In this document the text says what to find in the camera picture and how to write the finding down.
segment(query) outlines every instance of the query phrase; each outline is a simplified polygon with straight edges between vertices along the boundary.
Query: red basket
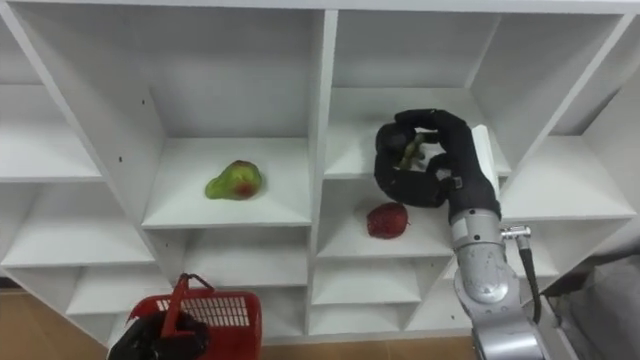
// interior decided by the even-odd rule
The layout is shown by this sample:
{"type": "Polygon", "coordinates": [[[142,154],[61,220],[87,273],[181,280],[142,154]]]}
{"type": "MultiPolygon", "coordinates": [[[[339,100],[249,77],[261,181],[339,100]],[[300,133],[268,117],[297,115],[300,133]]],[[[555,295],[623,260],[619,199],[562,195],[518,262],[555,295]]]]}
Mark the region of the red basket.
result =
{"type": "Polygon", "coordinates": [[[176,321],[186,312],[209,328],[209,346],[199,360],[258,360],[262,339],[260,300],[244,291],[216,291],[195,274],[182,274],[171,295],[150,296],[131,312],[129,320],[167,310],[162,337],[177,335],[176,321]],[[189,288],[196,279],[204,288],[189,288]]]}

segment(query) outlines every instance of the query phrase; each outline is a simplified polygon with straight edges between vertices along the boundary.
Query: floor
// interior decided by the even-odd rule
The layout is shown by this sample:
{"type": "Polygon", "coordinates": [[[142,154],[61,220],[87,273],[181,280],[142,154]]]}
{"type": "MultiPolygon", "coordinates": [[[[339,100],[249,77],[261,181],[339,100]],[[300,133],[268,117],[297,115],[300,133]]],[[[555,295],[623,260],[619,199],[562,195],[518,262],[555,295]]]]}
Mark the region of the floor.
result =
{"type": "MultiPolygon", "coordinates": [[[[32,296],[0,294],[0,360],[102,360],[106,350],[32,296]]],[[[265,347],[261,360],[473,360],[471,339],[265,347]]]]}

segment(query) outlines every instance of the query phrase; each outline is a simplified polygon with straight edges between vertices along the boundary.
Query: black glove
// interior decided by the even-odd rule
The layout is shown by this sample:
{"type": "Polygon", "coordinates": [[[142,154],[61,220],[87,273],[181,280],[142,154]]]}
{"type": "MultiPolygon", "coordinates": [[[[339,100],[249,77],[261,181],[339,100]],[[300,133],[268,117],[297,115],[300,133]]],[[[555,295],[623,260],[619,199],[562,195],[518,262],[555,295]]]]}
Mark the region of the black glove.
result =
{"type": "Polygon", "coordinates": [[[176,329],[182,335],[160,338],[167,312],[136,320],[109,351],[108,360],[195,360],[209,344],[207,326],[180,313],[176,329]]]}
{"type": "Polygon", "coordinates": [[[501,216],[493,186],[480,169],[471,129],[457,116],[436,109],[398,113],[395,123],[378,131],[376,151],[374,175],[392,199],[420,207],[438,207],[449,200],[449,221],[467,209],[486,209],[501,216]],[[445,153],[434,156],[425,172],[395,169],[405,147],[415,138],[416,128],[430,130],[423,134],[425,141],[439,142],[445,153]],[[451,175],[438,180],[438,170],[451,175]]]}

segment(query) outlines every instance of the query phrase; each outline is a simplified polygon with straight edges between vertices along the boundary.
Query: pear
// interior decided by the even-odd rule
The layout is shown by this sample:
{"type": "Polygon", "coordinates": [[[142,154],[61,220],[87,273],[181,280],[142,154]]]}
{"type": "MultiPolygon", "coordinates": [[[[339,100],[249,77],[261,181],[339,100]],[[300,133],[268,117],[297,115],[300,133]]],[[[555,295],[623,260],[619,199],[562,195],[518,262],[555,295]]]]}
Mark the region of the pear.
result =
{"type": "Polygon", "coordinates": [[[209,199],[246,200],[257,194],[261,186],[258,167],[248,161],[236,160],[209,181],[204,195],[209,199]]]}
{"type": "Polygon", "coordinates": [[[404,155],[402,160],[400,160],[400,164],[398,164],[398,168],[403,170],[411,169],[411,163],[414,160],[424,160],[425,155],[420,151],[420,145],[425,142],[424,135],[417,134],[412,142],[408,143],[404,148],[404,155]]]}

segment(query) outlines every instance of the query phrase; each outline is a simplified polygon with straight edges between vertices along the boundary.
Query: basket handle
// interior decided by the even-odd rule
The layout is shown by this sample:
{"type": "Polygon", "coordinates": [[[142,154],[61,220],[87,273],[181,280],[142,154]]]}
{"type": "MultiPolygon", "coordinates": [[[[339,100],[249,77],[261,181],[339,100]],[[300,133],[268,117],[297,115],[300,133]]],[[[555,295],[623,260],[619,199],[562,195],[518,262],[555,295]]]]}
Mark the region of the basket handle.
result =
{"type": "Polygon", "coordinates": [[[178,279],[178,283],[176,284],[176,287],[173,289],[173,293],[171,294],[169,310],[167,311],[167,316],[164,319],[160,337],[171,336],[175,333],[176,322],[178,321],[178,315],[180,314],[180,304],[182,303],[184,294],[187,292],[187,290],[189,290],[190,279],[196,279],[204,287],[211,291],[214,291],[213,286],[209,285],[209,283],[202,279],[200,276],[196,274],[181,274],[180,278],[178,279]]]}

